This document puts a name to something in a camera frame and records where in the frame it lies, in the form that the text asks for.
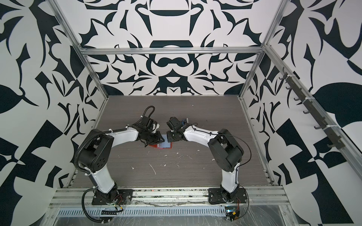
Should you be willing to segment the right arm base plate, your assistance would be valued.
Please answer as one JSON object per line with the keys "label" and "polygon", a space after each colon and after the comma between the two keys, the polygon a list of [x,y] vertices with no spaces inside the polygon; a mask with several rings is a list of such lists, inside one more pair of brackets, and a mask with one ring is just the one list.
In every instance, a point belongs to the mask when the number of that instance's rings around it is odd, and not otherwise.
{"label": "right arm base plate", "polygon": [[212,205],[223,203],[246,203],[248,198],[243,188],[237,187],[235,191],[229,193],[224,188],[209,188],[208,202]]}

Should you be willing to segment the red leather card holder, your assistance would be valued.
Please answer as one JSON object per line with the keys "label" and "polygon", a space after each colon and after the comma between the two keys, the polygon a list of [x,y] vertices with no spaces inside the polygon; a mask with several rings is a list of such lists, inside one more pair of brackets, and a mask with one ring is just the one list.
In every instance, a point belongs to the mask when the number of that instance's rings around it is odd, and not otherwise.
{"label": "red leather card holder", "polygon": [[154,147],[157,149],[171,149],[172,148],[172,143],[169,142],[163,142],[163,143],[159,143],[156,145],[150,145],[150,147]]}

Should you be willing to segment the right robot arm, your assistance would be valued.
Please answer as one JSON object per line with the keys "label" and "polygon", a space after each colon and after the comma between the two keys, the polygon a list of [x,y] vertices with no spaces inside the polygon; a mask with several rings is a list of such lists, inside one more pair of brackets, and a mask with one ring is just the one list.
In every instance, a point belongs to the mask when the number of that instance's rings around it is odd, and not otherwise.
{"label": "right robot arm", "polygon": [[222,170],[220,187],[208,189],[210,204],[247,202],[246,191],[240,188],[238,180],[244,150],[228,130],[208,131],[176,117],[170,118],[167,126],[170,128],[167,132],[168,142],[184,140],[208,147]]}

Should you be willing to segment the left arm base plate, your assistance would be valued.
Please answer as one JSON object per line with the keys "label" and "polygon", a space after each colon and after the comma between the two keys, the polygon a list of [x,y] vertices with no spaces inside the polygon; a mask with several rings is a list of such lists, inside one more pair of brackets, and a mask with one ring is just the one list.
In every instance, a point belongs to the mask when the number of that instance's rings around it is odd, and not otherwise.
{"label": "left arm base plate", "polygon": [[111,190],[109,193],[105,194],[99,190],[96,190],[91,202],[92,205],[106,205],[113,204],[124,205],[129,204],[133,198],[133,189],[115,189]]}

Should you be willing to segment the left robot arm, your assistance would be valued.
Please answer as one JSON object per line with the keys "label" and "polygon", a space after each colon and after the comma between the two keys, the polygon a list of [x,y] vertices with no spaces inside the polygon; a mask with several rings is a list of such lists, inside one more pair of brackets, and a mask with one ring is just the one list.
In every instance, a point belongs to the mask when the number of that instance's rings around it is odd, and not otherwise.
{"label": "left robot arm", "polygon": [[114,202],[118,196],[116,182],[107,168],[112,148],[135,141],[141,141],[145,146],[163,143],[165,140],[158,128],[155,120],[143,116],[140,121],[125,128],[107,131],[94,129],[87,135],[74,155],[74,166],[91,178],[96,195],[103,202]]}

